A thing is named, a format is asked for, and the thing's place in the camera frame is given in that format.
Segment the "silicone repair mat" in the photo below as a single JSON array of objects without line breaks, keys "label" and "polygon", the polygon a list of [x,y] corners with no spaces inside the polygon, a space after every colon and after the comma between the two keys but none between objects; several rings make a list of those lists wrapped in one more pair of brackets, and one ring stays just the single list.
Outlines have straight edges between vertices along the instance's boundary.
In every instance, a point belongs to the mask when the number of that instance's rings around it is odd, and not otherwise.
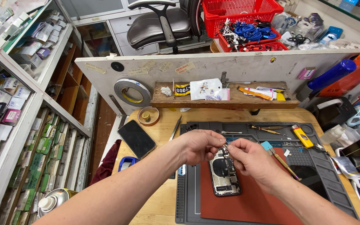
[{"label": "silicone repair mat", "polygon": [[[262,143],[264,141],[271,142],[273,147],[281,147],[283,151],[288,149],[291,156],[286,157],[288,165],[294,166],[313,166],[321,178],[323,186],[326,190],[329,201],[336,205],[338,208],[358,218],[355,209],[343,187],[330,158],[323,152],[315,150],[307,151],[304,149],[302,152],[299,148],[302,146],[299,139],[296,138],[294,132],[291,130],[292,125],[299,125],[305,134],[311,139],[313,143],[320,143],[318,135],[316,134],[312,124],[310,123],[222,123],[222,122],[187,122],[187,124],[180,125],[180,134],[186,132],[186,128],[191,125],[197,129],[213,130],[216,132],[232,131],[242,132],[236,135],[224,135],[228,141],[237,138],[245,138],[254,142]],[[285,128],[276,131],[288,135],[291,140],[286,136],[271,134],[262,130],[251,129],[251,125],[255,126],[284,126]],[[222,220],[222,219],[208,219],[201,217],[201,165],[186,166],[184,175],[179,175],[177,179],[177,196],[176,196],[176,223],[179,224],[262,224],[254,222],[243,222],[235,220]],[[212,183],[207,191],[213,192]],[[233,209],[231,203],[222,205],[222,208]]]}]

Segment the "wooden cubby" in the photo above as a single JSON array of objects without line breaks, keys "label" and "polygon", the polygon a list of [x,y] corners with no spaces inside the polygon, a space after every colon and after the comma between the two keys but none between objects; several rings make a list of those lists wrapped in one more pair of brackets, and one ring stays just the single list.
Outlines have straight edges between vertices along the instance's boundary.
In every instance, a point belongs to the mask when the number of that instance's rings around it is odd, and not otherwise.
[{"label": "wooden cubby", "polygon": [[68,113],[77,121],[84,124],[88,99],[91,92],[91,82],[74,63],[80,58],[81,49],[74,42],[67,55],[62,55],[54,71],[51,81],[55,84],[55,96],[53,97]]}]

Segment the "yellow lighter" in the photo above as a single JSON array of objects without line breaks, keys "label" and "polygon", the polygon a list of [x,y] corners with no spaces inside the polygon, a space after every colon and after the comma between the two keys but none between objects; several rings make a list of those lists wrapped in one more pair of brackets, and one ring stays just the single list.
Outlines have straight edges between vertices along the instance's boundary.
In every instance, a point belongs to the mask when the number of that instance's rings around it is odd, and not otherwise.
[{"label": "yellow lighter", "polygon": [[310,148],[313,146],[312,141],[309,140],[307,135],[298,125],[293,125],[291,128],[293,129],[294,133],[298,136],[298,138],[301,140],[301,142],[305,147]]}]

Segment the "double-sided tape roll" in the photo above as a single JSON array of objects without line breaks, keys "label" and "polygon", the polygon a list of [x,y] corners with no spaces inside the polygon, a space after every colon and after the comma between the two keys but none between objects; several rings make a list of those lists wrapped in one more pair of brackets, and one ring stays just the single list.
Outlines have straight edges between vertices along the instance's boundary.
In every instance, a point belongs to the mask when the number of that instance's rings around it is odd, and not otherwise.
[{"label": "double-sided tape roll", "polygon": [[[142,100],[134,100],[126,95],[127,89],[133,88],[136,89],[142,96]],[[114,85],[114,90],[116,95],[125,103],[136,106],[136,107],[145,107],[151,105],[151,94],[148,89],[140,84],[139,82],[132,79],[120,79],[116,81]]]}]

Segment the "armrest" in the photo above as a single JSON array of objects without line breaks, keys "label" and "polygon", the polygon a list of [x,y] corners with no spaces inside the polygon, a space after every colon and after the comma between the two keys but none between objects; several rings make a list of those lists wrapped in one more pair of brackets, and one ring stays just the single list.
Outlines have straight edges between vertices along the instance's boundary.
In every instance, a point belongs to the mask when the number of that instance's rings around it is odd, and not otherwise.
[{"label": "armrest", "polygon": [[138,7],[147,7],[149,5],[168,5],[168,6],[176,6],[176,3],[171,0],[138,0],[131,3],[128,8],[133,10]]},{"label": "armrest", "polygon": [[[159,10],[157,8],[152,7],[151,5],[164,5],[162,10]],[[163,31],[163,34],[165,35],[165,42],[168,47],[175,47],[177,45],[177,41],[174,38],[172,27],[169,24],[169,20],[166,15],[166,9],[169,6],[176,6],[176,3],[171,0],[138,0],[136,2],[131,3],[128,8],[129,9],[135,9],[138,7],[145,7],[149,8],[152,11],[154,11],[158,18],[159,22]]]}]

